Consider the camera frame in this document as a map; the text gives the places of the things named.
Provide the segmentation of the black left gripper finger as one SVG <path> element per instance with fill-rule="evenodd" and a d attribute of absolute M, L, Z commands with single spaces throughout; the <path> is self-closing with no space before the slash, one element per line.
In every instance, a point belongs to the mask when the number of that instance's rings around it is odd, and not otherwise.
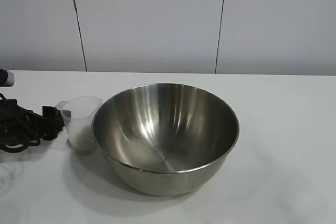
<path fill-rule="evenodd" d="M 54 125 L 64 125 L 60 110 L 54 106 L 43 106 L 43 117 Z"/>
<path fill-rule="evenodd" d="M 59 132 L 62 131 L 64 125 L 63 124 L 53 124 L 47 125 L 43 130 L 43 140 L 44 141 L 52 141 L 57 138 Z"/>

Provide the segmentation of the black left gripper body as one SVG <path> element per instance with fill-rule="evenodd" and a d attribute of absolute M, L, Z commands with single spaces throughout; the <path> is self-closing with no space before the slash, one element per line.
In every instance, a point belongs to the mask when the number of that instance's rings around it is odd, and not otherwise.
<path fill-rule="evenodd" d="M 1 97 L 1 150 L 20 153 L 40 145 L 40 136 L 29 124 L 29 111 L 19 107 L 15 99 Z"/>

